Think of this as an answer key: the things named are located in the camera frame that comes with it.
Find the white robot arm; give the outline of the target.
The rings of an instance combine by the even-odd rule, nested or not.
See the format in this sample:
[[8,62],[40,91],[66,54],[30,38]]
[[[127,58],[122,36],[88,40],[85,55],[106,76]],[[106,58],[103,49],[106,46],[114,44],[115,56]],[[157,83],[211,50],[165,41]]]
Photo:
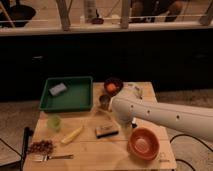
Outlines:
[[139,118],[213,142],[212,108],[145,101],[130,88],[123,88],[114,96],[111,106],[122,124]]

